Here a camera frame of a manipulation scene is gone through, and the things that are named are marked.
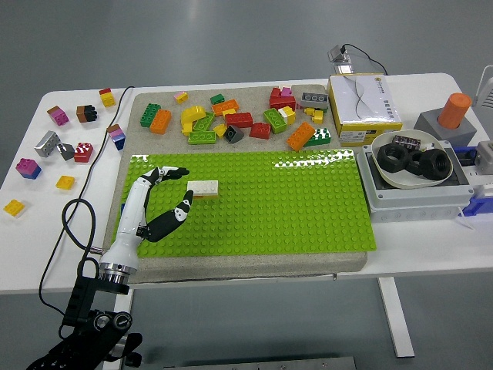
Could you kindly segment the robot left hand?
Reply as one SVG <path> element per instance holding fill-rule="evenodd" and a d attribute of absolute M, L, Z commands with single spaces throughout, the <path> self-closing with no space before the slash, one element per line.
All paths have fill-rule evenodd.
<path fill-rule="evenodd" d="M 160 241 L 185 222 L 193 201 L 191 190 L 172 210 L 150 222 L 146 220 L 146 208 L 150 191 L 155 185 L 164 180 L 178 180 L 187 174 L 189 171 L 186 168 L 163 166 L 150 170 L 134 181 L 120 217 L 116 239 L 99 262 L 101 279 L 124 283 L 138 270 L 137 247 L 142 241 Z"/>

